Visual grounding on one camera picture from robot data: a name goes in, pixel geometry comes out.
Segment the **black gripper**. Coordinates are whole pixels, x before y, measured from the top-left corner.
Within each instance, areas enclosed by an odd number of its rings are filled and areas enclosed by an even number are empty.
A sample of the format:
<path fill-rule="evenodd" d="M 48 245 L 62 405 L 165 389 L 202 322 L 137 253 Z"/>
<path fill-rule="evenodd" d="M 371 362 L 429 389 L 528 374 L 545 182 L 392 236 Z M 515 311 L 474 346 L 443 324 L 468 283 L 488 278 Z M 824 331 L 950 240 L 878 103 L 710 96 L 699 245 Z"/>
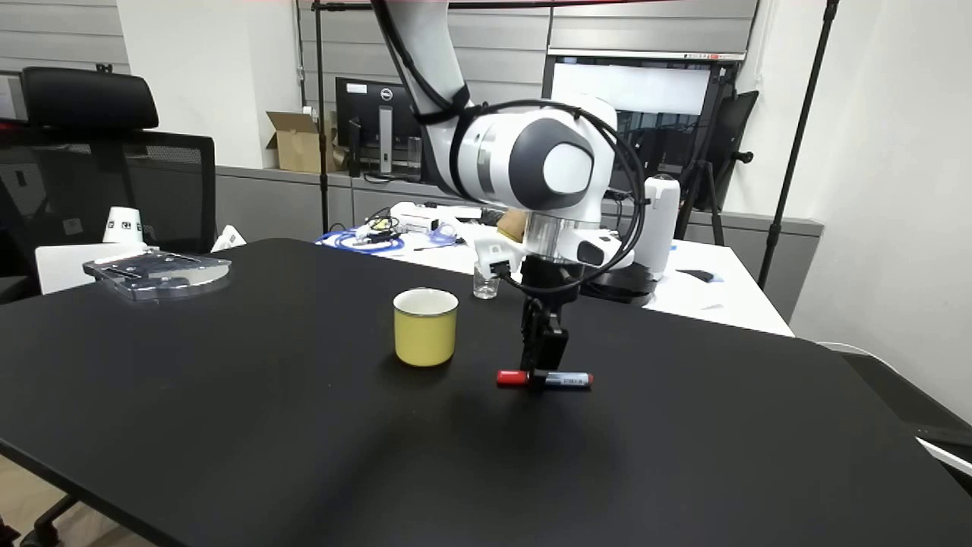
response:
<path fill-rule="evenodd" d="M 561 318 L 561 306 L 578 299 L 578 265 L 552 265 L 537 254 L 521 261 L 521 372 L 533 372 L 540 363 L 540 336 L 543 336 L 543 369 L 558 372 L 567 331 Z"/>

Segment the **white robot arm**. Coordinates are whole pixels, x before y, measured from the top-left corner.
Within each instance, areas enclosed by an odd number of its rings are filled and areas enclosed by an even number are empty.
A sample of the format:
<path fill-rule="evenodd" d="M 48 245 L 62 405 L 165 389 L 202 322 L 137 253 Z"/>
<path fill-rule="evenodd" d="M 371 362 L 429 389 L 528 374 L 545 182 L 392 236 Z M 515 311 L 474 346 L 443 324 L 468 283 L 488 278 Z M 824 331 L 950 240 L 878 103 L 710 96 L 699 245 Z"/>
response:
<path fill-rule="evenodd" d="M 449 0 L 371 0 L 392 64 L 430 146 L 439 188 L 525 214 L 521 372 L 554 372 L 561 306 L 621 254 L 602 236 L 615 161 L 615 121 L 599 100 L 521 96 L 474 103 L 449 36 Z"/>

